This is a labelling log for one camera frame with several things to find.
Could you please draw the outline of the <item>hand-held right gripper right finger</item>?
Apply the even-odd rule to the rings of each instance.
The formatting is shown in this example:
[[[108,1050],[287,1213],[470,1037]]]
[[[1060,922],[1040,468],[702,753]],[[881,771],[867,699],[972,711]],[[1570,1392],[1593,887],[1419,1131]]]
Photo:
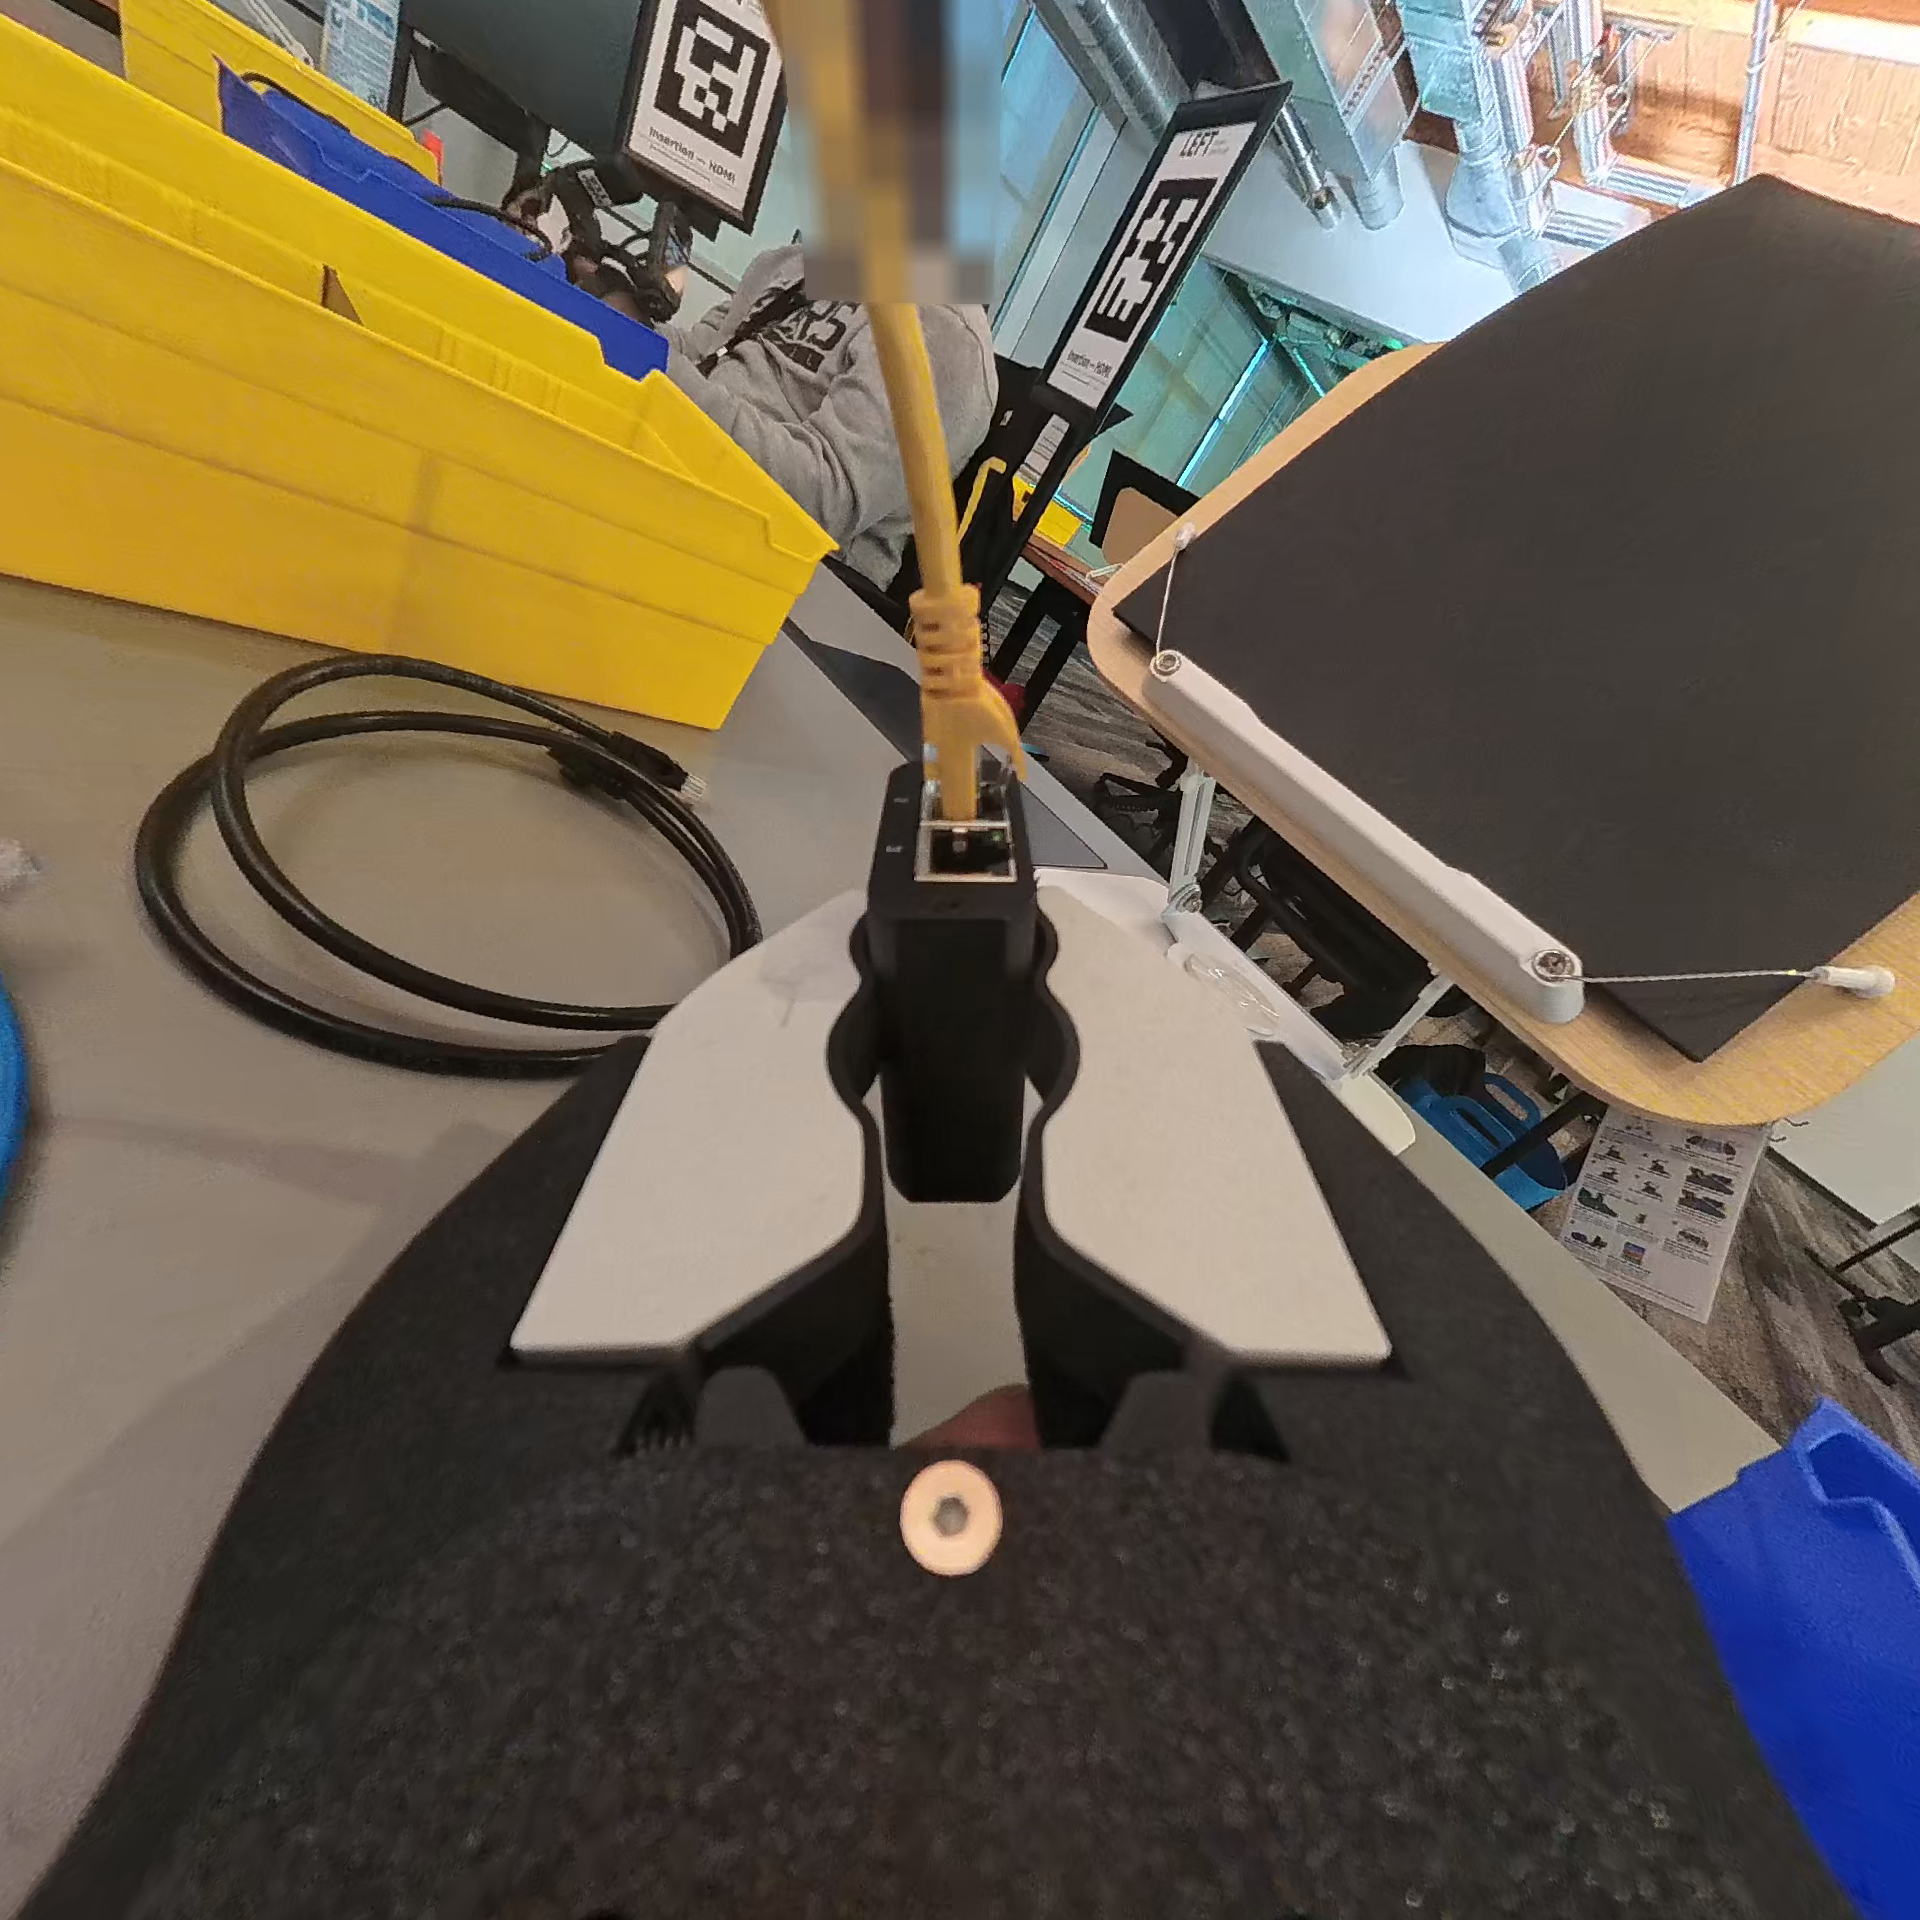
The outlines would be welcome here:
[[[1263,1376],[1378,1376],[1393,1334],[1269,1060],[1287,1026],[1235,963],[1040,907],[1035,1120],[1014,1310],[1051,1446],[1098,1446],[1127,1398],[1235,1432]]]

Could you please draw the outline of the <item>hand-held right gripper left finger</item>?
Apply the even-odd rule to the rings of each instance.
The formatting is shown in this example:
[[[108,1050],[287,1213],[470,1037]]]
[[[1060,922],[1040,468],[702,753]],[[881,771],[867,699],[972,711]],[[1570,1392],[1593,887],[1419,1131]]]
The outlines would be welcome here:
[[[514,1360],[659,1373],[688,1407],[723,1373],[774,1373],[804,1441],[894,1441],[857,922],[812,907],[659,1017],[514,1317]]]

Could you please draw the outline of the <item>black ethernet port adapter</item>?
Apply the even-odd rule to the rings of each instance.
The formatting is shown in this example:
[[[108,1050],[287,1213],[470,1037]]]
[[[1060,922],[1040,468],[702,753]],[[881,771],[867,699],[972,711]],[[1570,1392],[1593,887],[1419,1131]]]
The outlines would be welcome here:
[[[883,776],[857,931],[883,1174],[913,1209],[991,1209],[1021,1188],[1040,897],[1014,771],[988,771],[977,822],[933,800],[925,763]]]

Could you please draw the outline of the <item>blue plastic bin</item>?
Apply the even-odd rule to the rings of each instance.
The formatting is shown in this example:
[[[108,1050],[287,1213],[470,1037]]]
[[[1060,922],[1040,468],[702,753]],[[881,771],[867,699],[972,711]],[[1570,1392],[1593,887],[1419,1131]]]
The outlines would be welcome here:
[[[1737,1709],[1853,1914],[1920,1914],[1920,1468],[1820,1398],[1670,1514]]]
[[[305,105],[262,74],[211,64],[211,83],[224,127],[256,156],[277,156],[341,206],[362,206],[373,220],[429,239],[438,257],[457,257],[514,301],[585,327],[612,371],[651,378],[668,363],[668,344],[651,322],[631,322],[622,306],[573,286],[563,257],[544,238],[514,226],[500,206],[444,189],[438,181],[373,153],[337,112]]]

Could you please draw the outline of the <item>yellow plastic bin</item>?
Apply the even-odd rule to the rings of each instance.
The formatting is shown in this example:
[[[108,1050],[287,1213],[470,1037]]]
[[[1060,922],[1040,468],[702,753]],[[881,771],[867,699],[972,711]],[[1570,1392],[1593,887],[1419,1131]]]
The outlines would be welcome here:
[[[663,371],[9,19],[9,581],[723,729],[836,547]]]
[[[224,127],[224,74],[270,80],[302,105],[341,119],[356,140],[384,153],[394,165],[444,183],[444,156],[394,119],[384,105],[356,101],[287,46],[256,35],[229,9],[206,0],[118,0],[118,74],[127,83],[158,92],[163,105]]]

